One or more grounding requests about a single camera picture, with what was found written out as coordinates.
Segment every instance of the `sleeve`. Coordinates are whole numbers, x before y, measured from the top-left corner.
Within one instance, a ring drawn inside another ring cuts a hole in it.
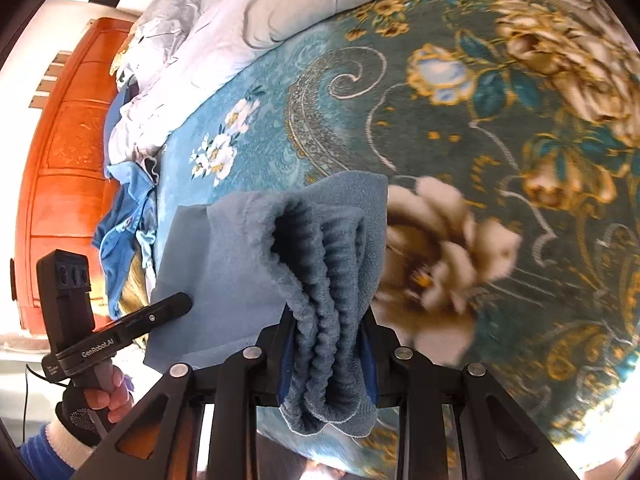
[[[20,455],[36,480],[68,480],[92,450],[54,418],[39,434],[20,446]]]

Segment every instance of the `orange wooden cabinet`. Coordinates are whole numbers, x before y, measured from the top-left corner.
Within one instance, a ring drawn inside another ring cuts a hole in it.
[[[54,249],[86,254],[96,325],[109,320],[91,239],[118,189],[116,180],[103,175],[103,127],[116,95],[109,68],[130,27],[112,18],[91,25],[66,62],[31,141],[15,230],[15,292],[22,327],[33,335],[45,333],[36,262]]]

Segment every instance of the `white quilt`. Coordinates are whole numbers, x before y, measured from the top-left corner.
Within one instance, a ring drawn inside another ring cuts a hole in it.
[[[146,90],[121,109],[111,164],[155,155],[227,81],[297,32],[370,0],[212,0]]]

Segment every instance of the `floral blanket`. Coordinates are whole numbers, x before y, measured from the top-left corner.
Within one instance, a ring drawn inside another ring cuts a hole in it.
[[[590,468],[640,428],[639,75],[601,0],[365,4],[266,54],[173,133],[156,261],[178,205],[384,173],[379,322],[436,363],[485,363]],[[260,430],[307,456],[392,475],[389,420],[319,442],[274,417]]]

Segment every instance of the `metal screw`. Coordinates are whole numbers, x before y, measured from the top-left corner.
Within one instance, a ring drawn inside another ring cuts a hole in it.
[[[399,346],[394,350],[394,355],[398,359],[402,359],[402,361],[407,361],[407,359],[411,359],[414,356],[414,351],[407,346]]]
[[[259,346],[248,346],[242,350],[242,355],[245,359],[257,359],[262,355],[262,348]]]
[[[171,375],[171,377],[184,377],[187,373],[189,373],[189,367],[184,363],[178,363],[169,368],[169,375]]]
[[[482,377],[486,373],[486,368],[481,363],[471,363],[466,367],[466,371],[473,377]]]

